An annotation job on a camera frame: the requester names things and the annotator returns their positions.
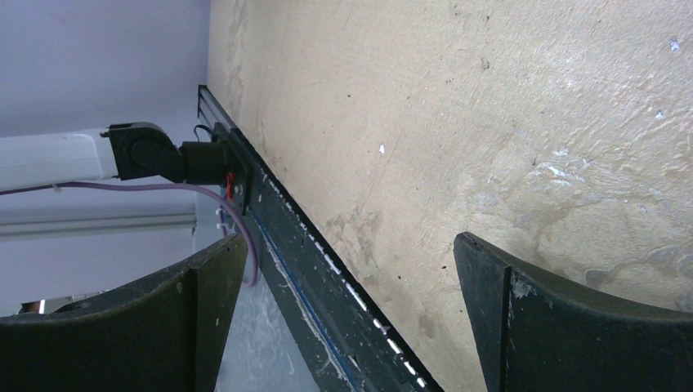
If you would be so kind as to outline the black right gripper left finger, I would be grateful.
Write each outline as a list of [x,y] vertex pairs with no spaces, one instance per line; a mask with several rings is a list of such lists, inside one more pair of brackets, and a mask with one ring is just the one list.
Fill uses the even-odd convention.
[[2,318],[2,390],[214,390],[247,254],[230,235],[53,313]]

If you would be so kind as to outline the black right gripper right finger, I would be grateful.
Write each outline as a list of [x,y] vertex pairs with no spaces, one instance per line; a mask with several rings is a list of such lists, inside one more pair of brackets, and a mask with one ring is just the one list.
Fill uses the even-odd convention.
[[487,390],[691,390],[691,314],[599,292],[469,232],[454,259]]

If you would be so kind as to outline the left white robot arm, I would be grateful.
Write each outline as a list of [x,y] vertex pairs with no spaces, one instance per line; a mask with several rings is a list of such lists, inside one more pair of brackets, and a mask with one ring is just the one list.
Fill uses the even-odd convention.
[[247,170],[217,137],[180,146],[151,122],[1,139],[1,191],[92,180],[161,177],[174,184],[226,185]]

